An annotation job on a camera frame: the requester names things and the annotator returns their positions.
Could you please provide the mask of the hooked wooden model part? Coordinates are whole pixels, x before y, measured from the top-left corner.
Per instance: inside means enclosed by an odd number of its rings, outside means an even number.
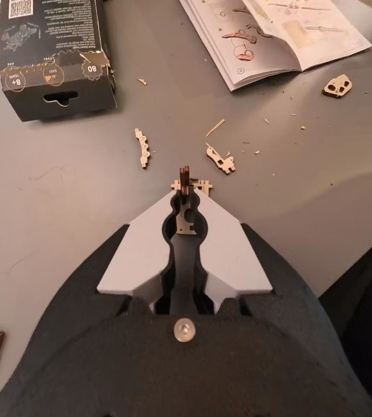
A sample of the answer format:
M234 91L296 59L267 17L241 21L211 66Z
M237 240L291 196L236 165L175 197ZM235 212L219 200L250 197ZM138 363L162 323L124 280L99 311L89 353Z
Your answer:
M223 171L226 175L235 171L236 168L234 164L234 158L232 156L223 159L212 146L210 146L208 143L205 144L207 146L207 157L214 162L219 170Z

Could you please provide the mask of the curved wooden part with circles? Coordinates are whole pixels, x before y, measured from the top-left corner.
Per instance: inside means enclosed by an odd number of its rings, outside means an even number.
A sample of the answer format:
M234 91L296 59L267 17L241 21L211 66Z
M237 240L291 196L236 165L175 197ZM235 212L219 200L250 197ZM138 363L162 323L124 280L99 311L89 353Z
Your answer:
M148 146L148 142L147 142L147 137L142 133L141 130L139 130L138 128L135 128L135 136L137 138L137 140L139 141L140 147L141 147L141 158L140 158L140 163L143 169L147 168L147 164L148 164L148 160L150 158L150 151L149 146Z

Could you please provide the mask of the instruction booklet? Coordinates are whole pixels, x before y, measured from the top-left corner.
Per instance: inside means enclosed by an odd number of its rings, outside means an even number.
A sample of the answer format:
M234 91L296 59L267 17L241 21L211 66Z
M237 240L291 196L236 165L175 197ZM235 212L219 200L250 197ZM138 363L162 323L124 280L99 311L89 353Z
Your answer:
M229 90L372 44L328 0L181 0Z

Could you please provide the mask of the wooden plate with holes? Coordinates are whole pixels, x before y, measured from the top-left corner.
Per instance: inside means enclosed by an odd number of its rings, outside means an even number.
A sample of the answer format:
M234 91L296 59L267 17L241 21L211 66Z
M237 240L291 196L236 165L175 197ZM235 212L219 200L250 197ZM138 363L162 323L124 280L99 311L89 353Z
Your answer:
M188 165L179 169L180 179L175 180L171 188L180 191L181 203L180 211L176 216L177 234L195 235L194 231L194 215L191 210L190 191L191 189L199 190L206 196L210 196L213 187L209 180L199 180L190 176L190 168Z

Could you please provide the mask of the person's black clothing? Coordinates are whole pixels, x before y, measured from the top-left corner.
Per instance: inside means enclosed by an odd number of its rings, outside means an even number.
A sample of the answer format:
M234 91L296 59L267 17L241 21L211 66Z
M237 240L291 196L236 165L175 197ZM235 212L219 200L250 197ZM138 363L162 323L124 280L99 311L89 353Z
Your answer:
M351 367L372 398L372 248L319 300Z

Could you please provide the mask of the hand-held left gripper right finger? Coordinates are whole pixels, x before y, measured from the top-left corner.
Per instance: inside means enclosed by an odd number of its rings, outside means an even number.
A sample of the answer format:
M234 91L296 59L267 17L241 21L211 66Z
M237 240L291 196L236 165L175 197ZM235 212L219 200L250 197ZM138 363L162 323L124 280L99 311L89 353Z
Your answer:
M195 194L207 230L199 246L200 263L207 276L204 294L213 302L214 312L228 298L270 294L272 284L240 221L202 191Z

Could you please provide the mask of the long wooden splinter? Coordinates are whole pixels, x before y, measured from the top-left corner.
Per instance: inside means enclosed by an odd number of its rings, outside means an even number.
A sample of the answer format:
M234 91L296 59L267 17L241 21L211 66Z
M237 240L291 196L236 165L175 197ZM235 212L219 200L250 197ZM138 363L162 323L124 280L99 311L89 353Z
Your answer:
M225 123L225 119L220 120L211 130L205 135L205 137L209 137L213 132L215 132L220 126Z

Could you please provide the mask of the black cardboard box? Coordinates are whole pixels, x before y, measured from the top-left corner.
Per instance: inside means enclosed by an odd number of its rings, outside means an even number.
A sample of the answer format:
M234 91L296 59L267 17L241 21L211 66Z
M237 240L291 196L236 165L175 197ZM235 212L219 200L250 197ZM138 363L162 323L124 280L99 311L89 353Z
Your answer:
M117 106L104 4L1 1L1 86L22 122Z

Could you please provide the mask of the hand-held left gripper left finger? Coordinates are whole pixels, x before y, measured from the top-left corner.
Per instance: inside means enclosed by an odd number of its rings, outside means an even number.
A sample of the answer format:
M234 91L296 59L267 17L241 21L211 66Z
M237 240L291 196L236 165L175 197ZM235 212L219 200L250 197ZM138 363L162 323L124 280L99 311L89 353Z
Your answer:
M174 288L176 267L171 238L176 233L177 209L172 190L132 220L105 270L97 291L127 295L145 302L156 313Z

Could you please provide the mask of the rounded wooden part with holes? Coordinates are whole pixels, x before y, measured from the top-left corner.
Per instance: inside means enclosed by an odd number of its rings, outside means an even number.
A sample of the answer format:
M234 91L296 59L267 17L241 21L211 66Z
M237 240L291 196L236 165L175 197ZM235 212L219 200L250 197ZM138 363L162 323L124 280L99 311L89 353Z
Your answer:
M330 80L323 88L322 94L333 98L344 97L352 88L352 82L348 76L342 74Z

